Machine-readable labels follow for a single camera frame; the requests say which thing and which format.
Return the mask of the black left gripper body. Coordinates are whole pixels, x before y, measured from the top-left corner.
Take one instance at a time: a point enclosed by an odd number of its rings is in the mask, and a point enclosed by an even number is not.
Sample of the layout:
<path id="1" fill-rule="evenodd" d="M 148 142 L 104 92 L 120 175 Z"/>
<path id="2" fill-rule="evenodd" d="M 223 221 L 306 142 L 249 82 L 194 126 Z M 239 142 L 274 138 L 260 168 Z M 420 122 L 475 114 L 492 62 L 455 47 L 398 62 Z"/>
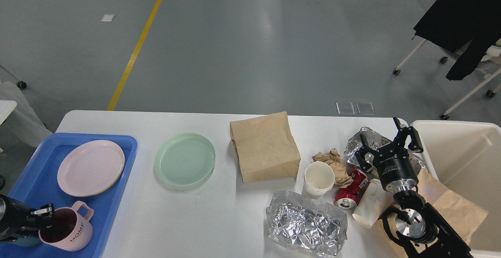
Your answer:
<path id="1" fill-rule="evenodd" d="M 9 243 L 34 234 L 27 221 L 31 209 L 15 199 L 1 195 L 0 241 Z"/>

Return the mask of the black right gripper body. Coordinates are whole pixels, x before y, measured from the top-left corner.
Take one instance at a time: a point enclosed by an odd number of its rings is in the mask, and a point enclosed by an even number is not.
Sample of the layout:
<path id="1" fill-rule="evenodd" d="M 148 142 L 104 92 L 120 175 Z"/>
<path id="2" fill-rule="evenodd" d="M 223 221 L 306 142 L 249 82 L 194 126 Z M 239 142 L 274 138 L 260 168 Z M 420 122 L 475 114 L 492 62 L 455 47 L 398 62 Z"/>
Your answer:
<path id="1" fill-rule="evenodd" d="M 407 150 L 377 154 L 375 168 L 386 192 L 397 193 L 402 190 L 411 190 L 419 183 Z"/>

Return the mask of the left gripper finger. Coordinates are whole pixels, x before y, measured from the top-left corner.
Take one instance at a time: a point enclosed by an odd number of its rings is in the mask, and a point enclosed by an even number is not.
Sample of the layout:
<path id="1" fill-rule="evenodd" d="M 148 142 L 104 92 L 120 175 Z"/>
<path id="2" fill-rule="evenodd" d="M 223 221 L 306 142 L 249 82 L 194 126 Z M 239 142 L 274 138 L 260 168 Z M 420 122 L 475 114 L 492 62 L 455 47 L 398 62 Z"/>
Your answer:
<path id="1" fill-rule="evenodd" d="M 46 204 L 39 209 L 30 209 L 30 224 L 38 230 L 52 228 L 55 219 L 55 208 L 53 204 Z"/>

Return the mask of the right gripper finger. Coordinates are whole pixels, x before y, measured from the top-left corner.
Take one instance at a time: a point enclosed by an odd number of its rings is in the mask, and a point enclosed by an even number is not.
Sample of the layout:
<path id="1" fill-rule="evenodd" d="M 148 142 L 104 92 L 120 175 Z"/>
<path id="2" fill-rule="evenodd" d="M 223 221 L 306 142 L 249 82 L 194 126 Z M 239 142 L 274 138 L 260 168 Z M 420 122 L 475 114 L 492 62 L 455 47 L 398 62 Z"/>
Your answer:
<path id="1" fill-rule="evenodd" d="M 418 131 L 413 126 L 403 126 L 397 117 L 393 118 L 398 131 L 389 144 L 390 155 L 408 155 L 409 151 L 423 153 L 424 148 Z"/>
<path id="2" fill-rule="evenodd" d="M 358 151 L 356 151 L 355 156 L 358 161 L 358 164 L 360 165 L 361 170 L 365 173 L 370 173 L 372 172 L 372 170 L 374 170 L 374 167 L 366 160 L 366 155 L 370 154 L 373 156 L 374 159 L 376 159 L 382 157 L 382 152 L 379 150 L 372 149 L 369 146 L 365 135 L 359 134 L 359 137 L 361 140 L 361 147 L 360 149 L 358 149 Z"/>

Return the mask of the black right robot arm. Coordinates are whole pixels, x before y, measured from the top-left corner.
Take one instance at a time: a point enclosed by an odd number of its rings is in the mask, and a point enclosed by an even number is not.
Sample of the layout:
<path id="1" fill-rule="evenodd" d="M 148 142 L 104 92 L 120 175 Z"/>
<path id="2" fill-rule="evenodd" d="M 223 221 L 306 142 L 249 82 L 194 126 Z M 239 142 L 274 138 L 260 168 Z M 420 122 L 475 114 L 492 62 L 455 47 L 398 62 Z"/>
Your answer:
<path id="1" fill-rule="evenodd" d="M 365 135 L 356 159 L 365 173 L 376 170 L 382 188 L 398 207 L 388 207 L 382 223 L 388 238 L 409 258 L 470 258 L 471 249 L 440 213 L 418 194 L 418 176 L 409 151 L 422 153 L 418 131 L 393 118 L 397 134 L 392 142 L 372 149 Z"/>

